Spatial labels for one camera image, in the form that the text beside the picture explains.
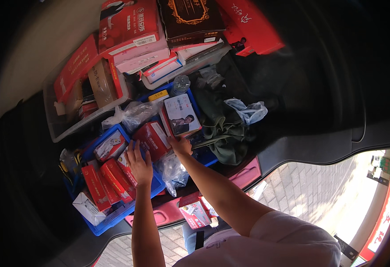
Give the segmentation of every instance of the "car trunk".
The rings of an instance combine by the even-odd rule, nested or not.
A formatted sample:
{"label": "car trunk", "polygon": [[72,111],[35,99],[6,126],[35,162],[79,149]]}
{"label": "car trunk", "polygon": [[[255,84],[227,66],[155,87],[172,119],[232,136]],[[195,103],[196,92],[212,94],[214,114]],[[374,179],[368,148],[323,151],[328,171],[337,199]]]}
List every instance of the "car trunk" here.
{"label": "car trunk", "polygon": [[[362,129],[365,120],[366,99],[354,82],[356,73],[348,42],[337,38],[336,24],[323,17],[321,6],[299,2],[258,5],[275,26],[285,47],[261,56],[241,57],[230,51],[217,64],[218,73],[225,78],[227,97],[241,99],[246,104],[264,101],[269,110],[263,120],[251,125],[256,139],[249,143],[248,153],[240,165],[215,163],[211,166],[228,177],[280,138]],[[14,220],[12,227],[0,223],[8,227],[0,235],[26,236],[23,243],[33,254],[38,254],[33,265],[54,259],[81,236],[89,235],[85,221],[71,205],[57,162],[64,148],[86,144],[95,138],[97,130],[97,126],[90,125],[53,143],[42,92],[20,103],[0,120],[0,166],[9,166],[0,167],[1,190],[5,194],[0,203],[7,206],[8,216]],[[361,135],[362,130],[354,131],[354,140]],[[178,189],[177,195],[185,196],[197,190],[190,179],[186,187]],[[154,197],[152,202],[157,207],[172,199],[166,194]],[[111,238],[124,233],[113,231],[110,229],[103,237],[92,239],[93,244],[87,246],[100,242],[104,248]],[[84,249],[88,248],[80,247],[79,253]],[[89,265],[91,258],[74,259],[74,262]]]}

